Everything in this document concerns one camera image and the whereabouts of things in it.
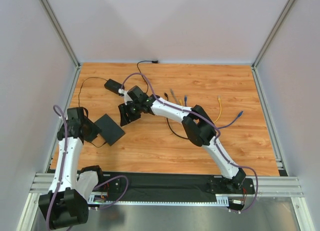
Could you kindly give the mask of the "black network switch box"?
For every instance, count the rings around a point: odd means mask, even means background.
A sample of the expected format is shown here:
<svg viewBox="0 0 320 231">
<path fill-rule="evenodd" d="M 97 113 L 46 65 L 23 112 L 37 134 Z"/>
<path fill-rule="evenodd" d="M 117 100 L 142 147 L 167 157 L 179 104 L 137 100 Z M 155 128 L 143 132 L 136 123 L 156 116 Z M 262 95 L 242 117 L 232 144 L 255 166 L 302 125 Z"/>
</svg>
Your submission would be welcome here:
<svg viewBox="0 0 320 231">
<path fill-rule="evenodd" d="M 107 114 L 100 117 L 94 124 L 101 129 L 100 135 L 109 146 L 114 145 L 125 135 L 125 131 Z"/>
</svg>

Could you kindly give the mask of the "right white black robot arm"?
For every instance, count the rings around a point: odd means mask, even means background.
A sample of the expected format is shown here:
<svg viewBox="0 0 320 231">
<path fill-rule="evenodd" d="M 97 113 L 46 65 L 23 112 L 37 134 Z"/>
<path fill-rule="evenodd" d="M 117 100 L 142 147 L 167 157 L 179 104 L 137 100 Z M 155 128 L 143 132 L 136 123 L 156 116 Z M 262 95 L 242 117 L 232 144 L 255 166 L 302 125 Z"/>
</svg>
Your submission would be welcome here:
<svg viewBox="0 0 320 231">
<path fill-rule="evenodd" d="M 220 131 L 201 106 L 185 107 L 174 104 L 158 95 L 147 95 L 138 86 L 130 90 L 120 87 L 115 93 L 124 98 L 124 103 L 118 106 L 121 126 L 140 119 L 142 113 L 161 116 L 182 124 L 187 139 L 195 146 L 205 149 L 214 160 L 227 187 L 237 190 L 242 187 L 246 173 L 225 150 L 219 140 Z"/>
</svg>

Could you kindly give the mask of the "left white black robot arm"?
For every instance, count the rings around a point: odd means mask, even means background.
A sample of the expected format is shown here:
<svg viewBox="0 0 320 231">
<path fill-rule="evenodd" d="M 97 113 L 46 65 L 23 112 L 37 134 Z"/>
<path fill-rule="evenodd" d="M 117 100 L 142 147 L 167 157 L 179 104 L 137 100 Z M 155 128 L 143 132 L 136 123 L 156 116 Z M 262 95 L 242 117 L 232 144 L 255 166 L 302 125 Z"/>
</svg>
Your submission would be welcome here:
<svg viewBox="0 0 320 231">
<path fill-rule="evenodd" d="M 38 206 L 49 231 L 84 224 L 88 221 L 88 199 L 99 182 L 99 166 L 87 167 L 77 174 L 78 162 L 85 142 L 93 141 L 101 129 L 89 119 L 84 107 L 67 112 L 55 104 L 54 112 L 63 124 L 57 132 L 59 146 L 53 181 L 46 194 L 39 197 Z"/>
</svg>

